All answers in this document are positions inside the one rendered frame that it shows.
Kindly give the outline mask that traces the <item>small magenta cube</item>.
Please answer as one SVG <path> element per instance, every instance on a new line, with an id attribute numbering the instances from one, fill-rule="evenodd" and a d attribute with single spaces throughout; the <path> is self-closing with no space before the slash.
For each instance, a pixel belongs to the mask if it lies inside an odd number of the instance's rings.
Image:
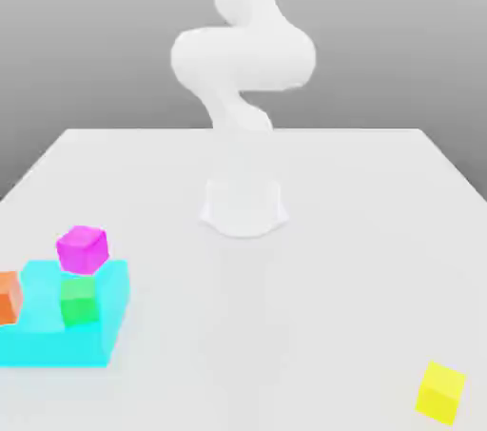
<path id="1" fill-rule="evenodd" d="M 64 271 L 92 275 L 109 257 L 107 233 L 102 228 L 76 225 L 56 241 L 56 250 Z"/>

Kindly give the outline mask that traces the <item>small green cube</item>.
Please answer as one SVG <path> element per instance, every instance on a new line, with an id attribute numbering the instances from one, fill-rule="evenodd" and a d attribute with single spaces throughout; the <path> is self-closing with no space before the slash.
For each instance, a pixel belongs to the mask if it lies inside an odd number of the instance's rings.
<path id="1" fill-rule="evenodd" d="M 63 279 L 60 305 L 65 326 L 98 321 L 99 308 L 95 279 L 88 276 Z"/>

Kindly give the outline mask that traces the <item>small orange cube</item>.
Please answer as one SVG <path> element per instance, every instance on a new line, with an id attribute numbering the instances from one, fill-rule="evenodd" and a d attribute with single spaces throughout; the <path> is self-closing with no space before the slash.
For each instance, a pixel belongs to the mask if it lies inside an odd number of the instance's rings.
<path id="1" fill-rule="evenodd" d="M 0 325 L 18 321 L 23 305 L 23 290 L 16 271 L 0 272 Z"/>

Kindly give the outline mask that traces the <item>small yellow cube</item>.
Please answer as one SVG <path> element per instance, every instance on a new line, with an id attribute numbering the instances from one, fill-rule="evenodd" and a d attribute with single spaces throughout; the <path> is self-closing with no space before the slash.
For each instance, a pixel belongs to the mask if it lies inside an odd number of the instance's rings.
<path id="1" fill-rule="evenodd" d="M 446 425 L 456 419 L 466 375 L 430 361 L 419 386 L 415 409 Z"/>

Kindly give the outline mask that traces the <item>large cyan box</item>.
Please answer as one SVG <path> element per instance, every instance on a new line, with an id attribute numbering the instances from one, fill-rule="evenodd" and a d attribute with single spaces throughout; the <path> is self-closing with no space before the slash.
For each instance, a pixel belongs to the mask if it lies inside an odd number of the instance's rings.
<path id="1" fill-rule="evenodd" d="M 127 263 L 105 262 L 93 275 L 99 320 L 65 326 L 61 282 L 86 277 L 64 271 L 56 261 L 30 261 L 20 272 L 24 302 L 14 324 L 0 325 L 0 366 L 102 367 L 115 346 L 129 299 Z"/>

